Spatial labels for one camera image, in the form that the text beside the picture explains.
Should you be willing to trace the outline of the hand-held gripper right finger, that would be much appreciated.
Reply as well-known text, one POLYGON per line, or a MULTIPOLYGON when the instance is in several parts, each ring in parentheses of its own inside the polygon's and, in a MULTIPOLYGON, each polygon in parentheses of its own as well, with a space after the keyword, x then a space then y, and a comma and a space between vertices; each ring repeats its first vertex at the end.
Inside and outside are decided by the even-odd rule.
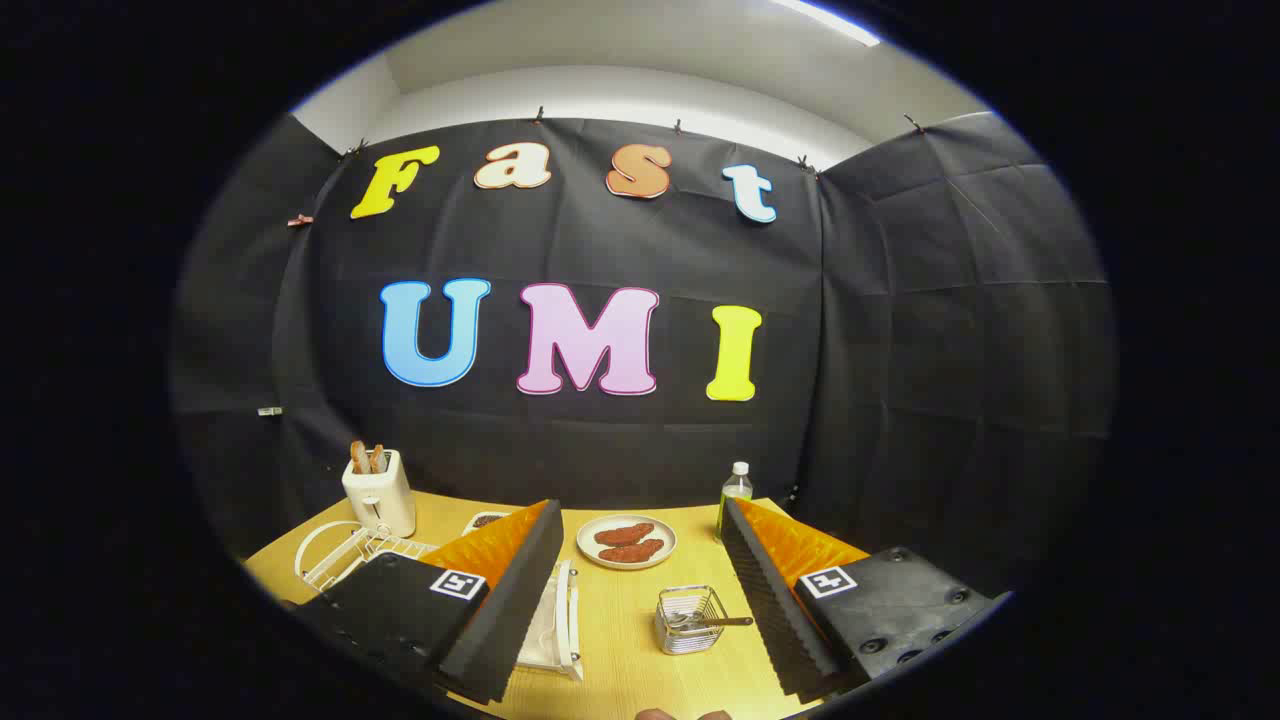
POLYGON ((915 550, 868 553, 742 498, 724 501, 722 541, 780 687, 801 701, 878 685, 1001 605, 915 550))

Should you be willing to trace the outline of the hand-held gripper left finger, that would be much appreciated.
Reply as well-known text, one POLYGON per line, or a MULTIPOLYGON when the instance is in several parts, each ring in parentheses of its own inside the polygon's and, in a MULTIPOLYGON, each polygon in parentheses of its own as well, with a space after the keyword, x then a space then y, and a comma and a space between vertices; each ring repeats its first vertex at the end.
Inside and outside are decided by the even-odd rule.
POLYGON ((381 553, 298 619, 402 685, 500 701, 563 536, 561 502, 543 500, 420 559, 381 553))

